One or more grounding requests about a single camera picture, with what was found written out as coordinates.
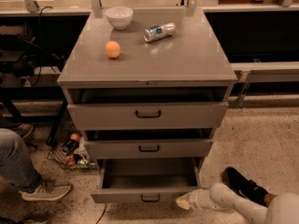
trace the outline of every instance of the orange ball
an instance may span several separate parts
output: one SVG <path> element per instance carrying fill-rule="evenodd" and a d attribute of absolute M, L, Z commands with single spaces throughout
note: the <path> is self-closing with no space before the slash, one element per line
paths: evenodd
<path fill-rule="evenodd" d="M 109 58 L 118 58 L 121 54 L 121 46 L 116 41 L 109 41 L 105 45 L 105 52 Z"/>

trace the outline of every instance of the wire basket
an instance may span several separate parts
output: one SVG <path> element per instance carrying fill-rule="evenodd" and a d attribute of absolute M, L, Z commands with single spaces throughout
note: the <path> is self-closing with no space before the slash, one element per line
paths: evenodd
<path fill-rule="evenodd" d="M 55 142 L 53 143 L 49 153 L 48 160 L 55 162 L 64 170 L 72 171 L 94 171 L 96 170 L 93 161 L 87 162 L 87 164 L 82 164 L 76 162 L 75 164 L 65 163 L 65 154 L 62 152 L 62 146 L 65 142 L 69 140 L 71 133 L 76 131 L 76 127 L 70 118 L 67 110 L 65 110 L 61 123 L 59 125 L 58 131 L 56 133 Z"/>

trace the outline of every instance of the black shoe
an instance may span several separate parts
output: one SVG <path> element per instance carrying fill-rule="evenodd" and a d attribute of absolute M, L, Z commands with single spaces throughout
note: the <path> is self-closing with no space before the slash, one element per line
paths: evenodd
<path fill-rule="evenodd" d="M 245 197 L 257 204 L 267 206 L 263 200 L 268 192 L 257 186 L 252 180 L 247 180 L 235 168 L 227 167 L 222 176 L 223 183 L 241 197 Z"/>

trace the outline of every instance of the gray cabinet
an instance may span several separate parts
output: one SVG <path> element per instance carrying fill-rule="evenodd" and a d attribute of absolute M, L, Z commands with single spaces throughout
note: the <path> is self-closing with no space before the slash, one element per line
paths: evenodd
<path fill-rule="evenodd" d="M 145 43 L 144 28 L 165 18 L 176 34 Z M 96 160 L 94 201 L 173 202 L 198 189 L 236 82 L 202 10 L 136 8 L 123 31 L 93 14 L 88 24 L 58 82 Z M 111 39 L 123 50 L 117 60 L 104 53 Z"/>

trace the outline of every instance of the silver can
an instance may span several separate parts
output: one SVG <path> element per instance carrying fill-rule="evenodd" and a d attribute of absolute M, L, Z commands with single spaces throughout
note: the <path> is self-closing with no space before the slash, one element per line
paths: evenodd
<path fill-rule="evenodd" d="M 176 32 L 176 25 L 173 22 L 166 22 L 158 26 L 151 26 L 144 30 L 144 39 L 146 42 L 159 40 Z"/>

